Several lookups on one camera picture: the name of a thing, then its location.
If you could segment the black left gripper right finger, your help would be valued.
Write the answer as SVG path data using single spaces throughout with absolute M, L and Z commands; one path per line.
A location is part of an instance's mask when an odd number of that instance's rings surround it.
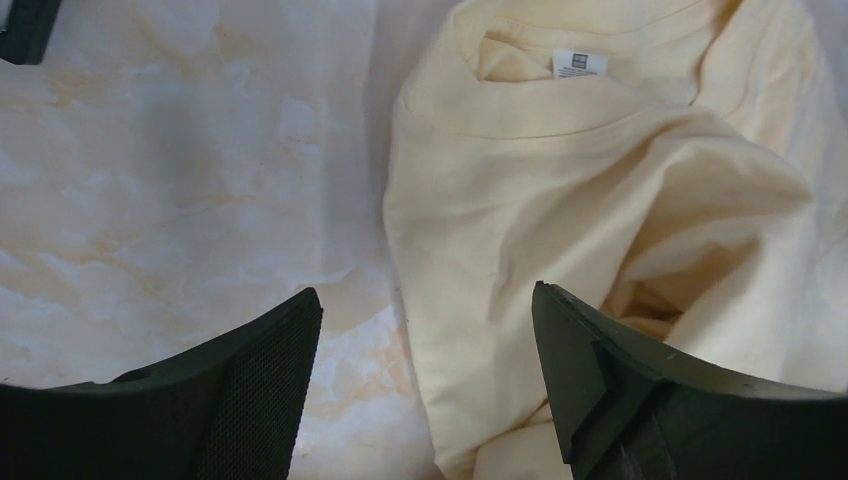
M 648 337 L 538 282 L 532 320 L 576 479 L 843 479 L 845 395 L 774 382 Z

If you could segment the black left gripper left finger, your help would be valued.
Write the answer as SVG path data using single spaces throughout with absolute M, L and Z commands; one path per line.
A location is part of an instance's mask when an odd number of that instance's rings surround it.
M 307 288 L 114 380 L 1 388 L 5 479 L 284 479 L 322 324 Z

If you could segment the cream yellow t-shirt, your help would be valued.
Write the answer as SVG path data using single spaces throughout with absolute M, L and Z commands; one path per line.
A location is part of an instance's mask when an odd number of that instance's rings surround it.
M 435 462 L 566 479 L 534 285 L 847 387 L 847 128 L 800 1 L 466 1 L 396 101 L 384 223 Z

